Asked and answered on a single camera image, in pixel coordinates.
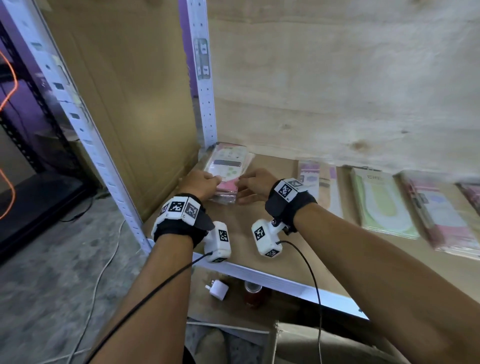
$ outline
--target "wrist-mounted device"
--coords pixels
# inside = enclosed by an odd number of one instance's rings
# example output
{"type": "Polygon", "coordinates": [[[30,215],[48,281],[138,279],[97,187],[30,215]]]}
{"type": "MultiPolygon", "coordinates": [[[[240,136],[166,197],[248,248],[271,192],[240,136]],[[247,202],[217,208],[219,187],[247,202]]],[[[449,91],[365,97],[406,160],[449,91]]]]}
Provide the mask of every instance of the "wrist-mounted device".
{"type": "Polygon", "coordinates": [[[152,229],[152,239],[156,242],[163,234],[188,235],[196,247],[214,228],[212,219],[196,196],[178,194],[163,205],[152,229]]]}
{"type": "Polygon", "coordinates": [[[308,193],[307,187],[295,178],[277,181],[265,202],[265,210],[276,220],[283,222],[285,233],[297,232],[293,218],[298,210],[314,202],[315,198],[308,193]]]}

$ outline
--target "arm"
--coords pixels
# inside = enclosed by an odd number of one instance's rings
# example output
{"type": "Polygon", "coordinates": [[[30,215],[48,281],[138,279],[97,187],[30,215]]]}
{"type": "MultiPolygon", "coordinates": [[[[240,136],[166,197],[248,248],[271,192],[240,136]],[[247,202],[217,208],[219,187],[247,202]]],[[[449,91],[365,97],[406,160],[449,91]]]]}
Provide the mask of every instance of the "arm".
{"type": "MultiPolygon", "coordinates": [[[[200,200],[210,198],[220,183],[202,171],[192,171],[179,186],[179,193],[191,193],[200,200]]],[[[189,236],[161,235],[148,260],[97,344],[139,301],[156,286],[192,261],[189,236]]],[[[187,269],[142,306],[105,344],[92,363],[181,363],[185,342],[191,269],[187,269]]]]}
{"type": "MultiPolygon", "coordinates": [[[[266,170],[239,180],[238,203],[265,201],[266,170]]],[[[377,235],[317,204],[294,217],[299,233],[378,329],[412,363],[479,363],[480,305],[377,235]]]]}

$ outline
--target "black metal rack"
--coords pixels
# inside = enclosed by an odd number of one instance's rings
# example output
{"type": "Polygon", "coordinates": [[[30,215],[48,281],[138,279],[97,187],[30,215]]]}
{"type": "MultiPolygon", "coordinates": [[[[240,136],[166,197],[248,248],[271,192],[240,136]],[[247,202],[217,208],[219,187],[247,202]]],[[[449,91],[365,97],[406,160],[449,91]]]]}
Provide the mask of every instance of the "black metal rack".
{"type": "MultiPolygon", "coordinates": [[[[0,40],[12,57],[17,79],[23,80],[27,84],[40,106],[45,120],[54,131],[74,167],[69,170],[69,176],[47,171],[38,154],[24,140],[7,114],[4,111],[0,112],[0,125],[36,172],[34,176],[15,187],[16,201],[10,212],[0,220],[0,261],[3,261],[50,224],[56,222],[62,214],[77,205],[78,202],[91,195],[95,190],[95,185],[84,172],[2,23],[0,23],[0,40]]],[[[5,67],[0,71],[0,82],[12,80],[9,79],[5,67]]],[[[7,208],[10,199],[11,192],[9,190],[0,194],[0,211],[7,208]]]]}

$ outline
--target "metal shelving unit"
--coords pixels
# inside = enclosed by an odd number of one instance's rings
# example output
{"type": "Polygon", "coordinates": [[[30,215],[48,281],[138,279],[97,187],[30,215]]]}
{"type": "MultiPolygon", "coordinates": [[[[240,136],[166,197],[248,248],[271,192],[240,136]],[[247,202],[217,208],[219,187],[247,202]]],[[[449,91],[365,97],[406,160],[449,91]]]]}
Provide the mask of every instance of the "metal shelving unit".
{"type": "MultiPolygon", "coordinates": [[[[40,69],[60,101],[72,126],[80,137],[90,158],[95,163],[108,190],[125,217],[143,251],[148,254],[153,241],[142,232],[142,221],[112,162],[88,110],[78,94],[72,77],[48,31],[48,27],[33,0],[2,0],[25,39],[40,69]]],[[[200,111],[205,146],[217,142],[213,75],[208,34],[207,4],[205,0],[187,0],[195,71],[198,83],[200,111]]],[[[199,265],[224,274],[248,280],[277,291],[317,302],[315,288],[229,262],[199,265]]],[[[366,318],[356,303],[348,297],[321,290],[322,304],[351,315],[366,318]]]]}

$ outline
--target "hand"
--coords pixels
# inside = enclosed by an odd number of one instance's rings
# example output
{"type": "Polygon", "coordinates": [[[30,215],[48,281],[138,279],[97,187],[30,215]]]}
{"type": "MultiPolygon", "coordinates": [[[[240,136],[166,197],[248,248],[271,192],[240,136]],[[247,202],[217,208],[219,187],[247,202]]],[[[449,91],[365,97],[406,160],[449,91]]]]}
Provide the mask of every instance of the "hand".
{"type": "Polygon", "coordinates": [[[192,170],[183,177],[179,184],[179,194],[192,194],[205,202],[215,194],[216,187],[222,182],[222,177],[203,170],[192,170]]]}
{"type": "Polygon", "coordinates": [[[237,204],[246,205],[256,201],[266,201],[277,181],[278,178],[265,168],[241,175],[236,183],[239,188],[237,204]]]}

